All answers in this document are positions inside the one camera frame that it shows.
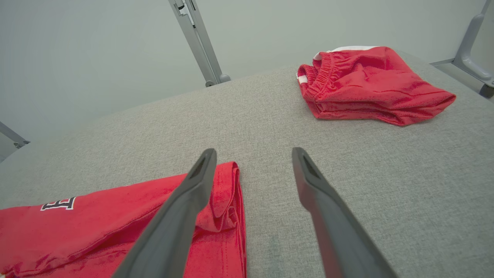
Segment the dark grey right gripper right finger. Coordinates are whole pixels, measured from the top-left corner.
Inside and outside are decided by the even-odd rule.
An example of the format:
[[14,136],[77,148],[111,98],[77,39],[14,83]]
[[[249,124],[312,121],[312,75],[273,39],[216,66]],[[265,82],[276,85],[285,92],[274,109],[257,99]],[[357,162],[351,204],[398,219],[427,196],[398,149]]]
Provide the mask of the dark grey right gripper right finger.
[[326,277],[397,277],[309,154],[295,147],[292,162],[299,200],[311,214]]

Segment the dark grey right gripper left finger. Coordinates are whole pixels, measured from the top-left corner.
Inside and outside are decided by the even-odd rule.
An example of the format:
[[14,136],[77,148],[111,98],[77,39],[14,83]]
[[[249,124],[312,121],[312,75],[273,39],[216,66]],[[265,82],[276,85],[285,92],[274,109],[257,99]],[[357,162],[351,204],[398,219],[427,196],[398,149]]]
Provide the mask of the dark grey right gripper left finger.
[[115,278],[181,278],[196,217],[209,203],[217,152],[206,149],[118,266]]

